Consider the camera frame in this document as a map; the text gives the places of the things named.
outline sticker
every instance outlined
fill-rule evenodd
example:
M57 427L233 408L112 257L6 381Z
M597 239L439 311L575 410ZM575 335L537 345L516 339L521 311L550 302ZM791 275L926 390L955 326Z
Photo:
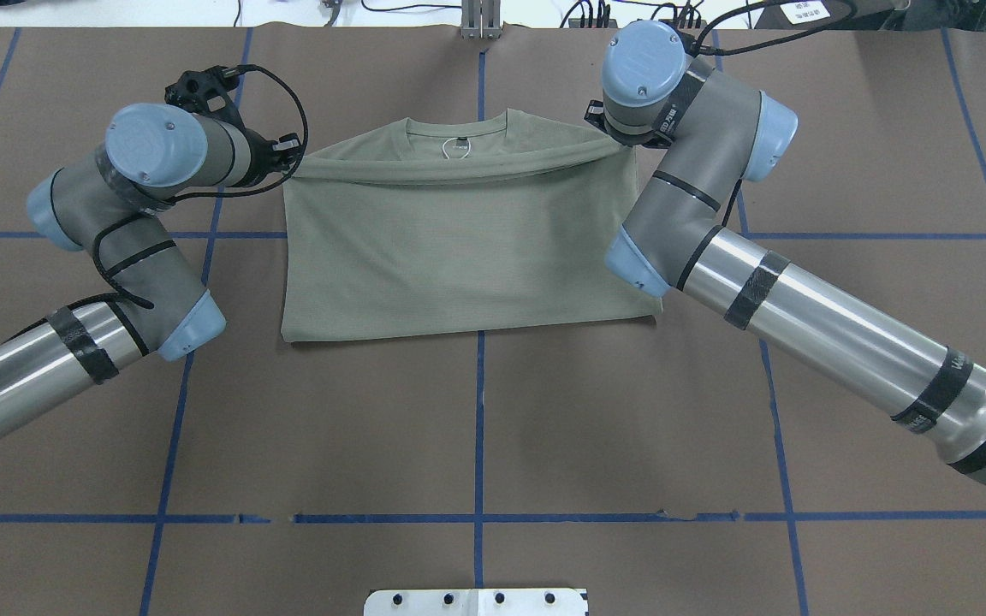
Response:
M792 24L814 22L832 16L832 13L829 13L824 7L824 3L819 0L782 4L780 8L782 8L782 13L786 15L786 19Z

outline wire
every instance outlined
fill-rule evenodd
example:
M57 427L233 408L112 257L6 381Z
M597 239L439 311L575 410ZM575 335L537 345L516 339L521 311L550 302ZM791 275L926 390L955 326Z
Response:
M576 3L573 3L572 7L568 8L568 11L565 11L565 15L562 16L562 22L558 24L558 27L565 27L565 24L568 23L568 16L573 12L573 9L578 7L580 7L580 27L584 27L584 5L586 4L588 4L588 10L591 11L591 0L576 0Z
M269 184L267 187L253 188L252 191L242 192L185 192L183 195L177 195L174 198L170 198L170 203L177 203L180 202L180 200L187 198L247 198L247 196L259 195L261 193L273 190L273 188L279 187L282 183L287 182L291 178L291 175L294 175L294 172L296 172L299 168L299 164L302 163L302 156L306 153L306 143L308 143L308 140L310 139L310 125L306 122L306 112L302 109L302 102L299 102L298 95L294 93L294 90L291 90L291 87L287 85L284 80L276 77L276 75L273 74L273 71L270 71L269 69L258 65L239 65L236 68L238 68L243 74L260 73L265 75L265 77L275 81L291 97L291 101L294 102L294 108L299 112L299 121L302 121L302 145L299 147L297 156L294 158L294 162L291 163L291 167L284 172L284 175L281 176L281 179Z
M657 13L660 13L666 7L672 8L672 21L673 22L679 21L680 20L680 7L676 7L676 5L674 5L672 3L657 4L656 5L656 9L653 9L653 15L649 15L649 19L655 20Z
M717 16L715 20L708 23L707 25L705 25L704 28L702 28L702 31L699 32L698 38L695 39L695 44L692 45L692 48L690 48L688 52L692 56L699 56L699 55L735 56L737 54L744 54L744 52L747 51L762 50L763 48L766 47L781 45L783 43L790 43L791 40L804 39L806 38L806 36L817 34L817 32L824 32L825 30L827 30L827 28L836 27L836 25L841 24L846 20L849 20L850 17L853 17L856 13L858 13L858 5L854 4L853 0L834 0L837 3L845 4L846 7L850 9L848 12L846 12L846 15L842 16L838 20L833 20L818 25L818 27L809 28L809 30L798 32L798 34L791 34L790 36L782 36L782 38L774 38L771 40L767 40L767 42L764 43L756 43L755 45L747 45L745 47L739 47L736 48L736 50L713 50L713 48L711 48L711 50L702 50L702 42L704 42L705 38L707 38L707 35L710 34L710 31L712 31L713 28L717 27L717 24L723 23L723 21L729 19L729 17L735 17L737 15L744 15L745 13L751 13L756 9L766 9L767 7L781 7L782 4L801 3L801 1L803 0L760 0L759 3L745 4L744 7L739 7L733 9L732 11L728 11L727 13L722 13L722 15Z
M725 215L721 217L721 226L728 226L728 216L733 213L733 204L736 203L736 195L740 194L740 183L744 182L744 178L740 178L736 181L736 186L733 187L733 194L728 195L728 205L725 206Z
M337 17L341 16L341 3L333 4L330 8L330 20L325 22L323 27L332 27L333 24L337 23Z
M407 4L404 7L391 7L388 9L373 9L368 7L364 0L359 0L361 7L373 13L390 13L394 11L404 11L407 9L458 9L462 11L461 4Z

